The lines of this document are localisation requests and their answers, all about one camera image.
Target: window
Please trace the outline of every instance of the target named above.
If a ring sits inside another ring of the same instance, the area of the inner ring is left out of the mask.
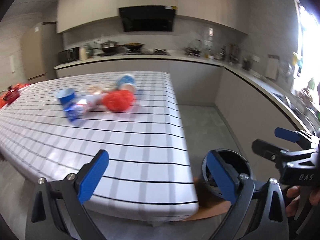
[[[299,66],[302,67],[297,65],[295,67],[293,90],[299,93],[314,78],[315,86],[313,90],[309,89],[309,93],[313,99],[313,105],[320,110],[317,92],[320,82],[320,27],[299,1],[295,0],[295,2],[299,23],[298,58],[301,58]]]

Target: refrigerator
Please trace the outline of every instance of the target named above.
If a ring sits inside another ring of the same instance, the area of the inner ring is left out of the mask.
[[[41,22],[21,38],[22,63],[28,83],[57,78],[53,69],[59,65],[58,52],[63,50],[62,33],[56,22]]]

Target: floor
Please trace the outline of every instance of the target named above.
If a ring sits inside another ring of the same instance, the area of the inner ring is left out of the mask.
[[[209,150],[228,148],[238,151],[230,132],[215,108],[179,106],[179,110],[194,177],[199,176],[202,160]],[[7,161],[0,162],[0,213],[20,240],[25,239],[26,213],[33,188],[34,185],[25,180]],[[71,235],[77,238],[76,230],[63,206],[62,209]],[[90,211],[89,214],[109,240],[205,240],[211,236],[224,218],[223,214],[205,220],[175,222],[152,227],[142,221],[109,217]]]

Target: lower cabinet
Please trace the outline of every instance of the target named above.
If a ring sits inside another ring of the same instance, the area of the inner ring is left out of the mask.
[[[213,106],[222,68],[176,60],[129,59],[77,65],[57,70],[58,78],[117,71],[161,71],[171,74],[179,104]]]
[[[261,139],[292,151],[300,150],[297,144],[274,135],[277,127],[295,130],[289,120],[264,95],[226,69],[215,103],[241,153],[249,161],[255,178],[260,181],[271,177],[279,179],[275,164],[253,153],[251,145],[254,140]]]
[[[213,106],[222,67],[183,61],[170,62],[170,76],[181,105]]]

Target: range hood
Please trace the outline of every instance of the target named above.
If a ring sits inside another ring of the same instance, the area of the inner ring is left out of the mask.
[[[146,5],[119,8],[124,32],[172,32],[175,6]]]

